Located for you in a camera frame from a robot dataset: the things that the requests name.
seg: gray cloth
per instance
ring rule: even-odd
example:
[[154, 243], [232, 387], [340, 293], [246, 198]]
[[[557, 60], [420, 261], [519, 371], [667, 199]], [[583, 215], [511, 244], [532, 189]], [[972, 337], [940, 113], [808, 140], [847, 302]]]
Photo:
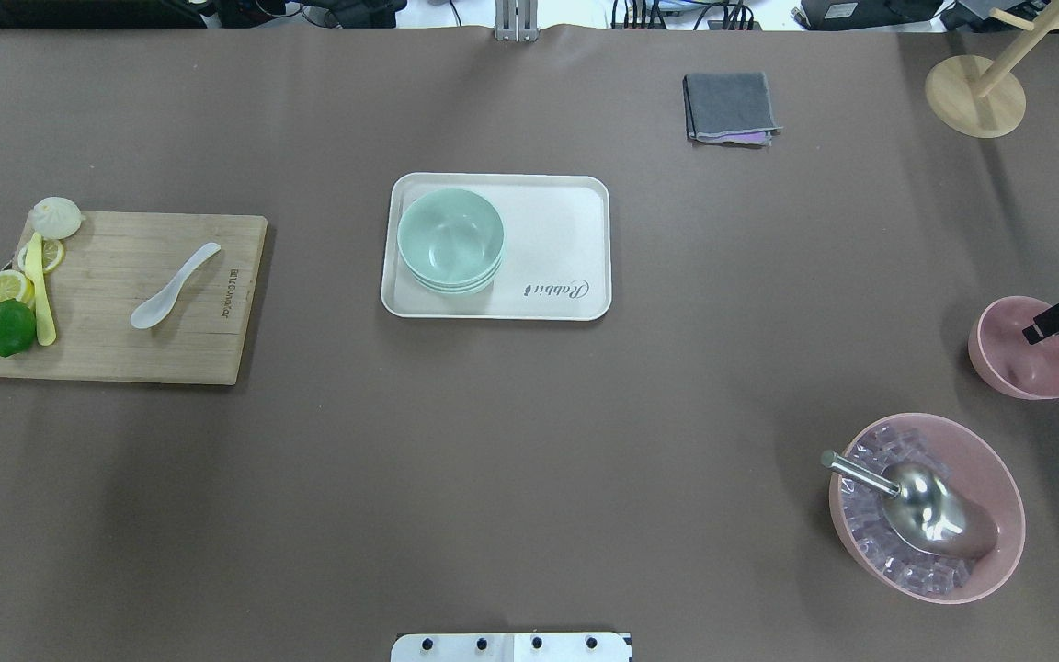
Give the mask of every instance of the gray cloth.
[[690, 139], [702, 143], [769, 143], [770, 132], [780, 128], [770, 110], [765, 73], [685, 76], [685, 129]]

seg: round wooden base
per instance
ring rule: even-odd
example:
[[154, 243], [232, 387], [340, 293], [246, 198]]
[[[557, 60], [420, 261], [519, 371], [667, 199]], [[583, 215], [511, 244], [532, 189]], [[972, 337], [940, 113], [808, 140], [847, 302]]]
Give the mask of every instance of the round wooden base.
[[1000, 138], [1021, 125], [1027, 102], [1024, 87], [1011, 72], [985, 96], [972, 92], [991, 64], [979, 55], [957, 55], [937, 62], [926, 76], [926, 101], [951, 129], [975, 138]]

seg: small pink bowl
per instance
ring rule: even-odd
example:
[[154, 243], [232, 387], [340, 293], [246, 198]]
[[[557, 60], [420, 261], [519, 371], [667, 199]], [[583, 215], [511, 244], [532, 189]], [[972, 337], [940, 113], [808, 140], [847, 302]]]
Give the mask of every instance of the small pink bowl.
[[857, 549], [857, 540], [848, 531], [848, 524], [844, 520], [844, 503], [842, 503], [844, 495], [840, 493], [840, 477], [832, 473], [832, 482], [828, 486], [828, 504], [832, 508], [832, 524], [836, 526], [836, 533], [840, 534], [840, 540], [861, 568], [877, 577], [879, 582], [894, 587], [910, 597], [935, 604], [974, 603], [975, 600], [987, 597], [1011, 577], [1016, 567], [1021, 562], [1021, 554], [1024, 553], [1026, 532], [1024, 503], [1021, 502], [1021, 491], [1016, 487], [1012, 473], [1004, 465], [1004, 461], [995, 455], [995, 451], [974, 432], [953, 421], [933, 414], [894, 414], [881, 418], [868, 428], [864, 428], [844, 449], [844, 455], [847, 457], [852, 451], [852, 447], [866, 432], [886, 423], [899, 429], [913, 428], [921, 432], [929, 452], [951, 469], [947, 484], [958, 494], [987, 508], [995, 524], [1000, 525], [1000, 541], [991, 553], [975, 561], [971, 578], [967, 579], [964, 586], [955, 588], [946, 595], [918, 595], [916, 592], [896, 586], [885, 575], [880, 574]]
[[1035, 345], [1024, 339], [1024, 327], [1047, 308], [1041, 299], [1005, 297], [979, 316], [967, 352], [989, 387], [1013, 398], [1059, 398], [1059, 335]]

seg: cutting board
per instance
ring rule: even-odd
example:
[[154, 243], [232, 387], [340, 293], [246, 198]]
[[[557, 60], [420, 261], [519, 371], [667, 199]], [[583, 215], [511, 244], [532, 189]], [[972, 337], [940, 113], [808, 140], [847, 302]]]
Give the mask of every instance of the cutting board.
[[[64, 239], [62, 263], [46, 275], [55, 343], [0, 357], [0, 377], [234, 384], [268, 221], [261, 215], [85, 215], [80, 230]], [[29, 221], [16, 255], [31, 235]], [[133, 309], [208, 241], [221, 250], [185, 282], [169, 316], [152, 328], [130, 326]]]

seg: gray table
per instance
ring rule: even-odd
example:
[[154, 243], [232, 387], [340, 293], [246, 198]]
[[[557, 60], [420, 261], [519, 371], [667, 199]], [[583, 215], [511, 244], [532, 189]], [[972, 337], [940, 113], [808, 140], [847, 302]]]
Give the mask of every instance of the gray table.
[[[52, 193], [272, 223], [238, 386], [0, 380], [0, 659], [533, 628], [665, 661], [1059, 659], [1059, 401], [965, 356], [993, 299], [1059, 298], [1059, 37], [1017, 67], [1011, 136], [923, 100], [930, 65], [1005, 42], [0, 32], [0, 264]], [[755, 70], [774, 146], [686, 142], [681, 75]], [[605, 181], [610, 312], [387, 314], [412, 171]], [[832, 531], [819, 452], [899, 411], [980, 432], [1021, 487], [1024, 558], [982, 603], [897, 594]]]

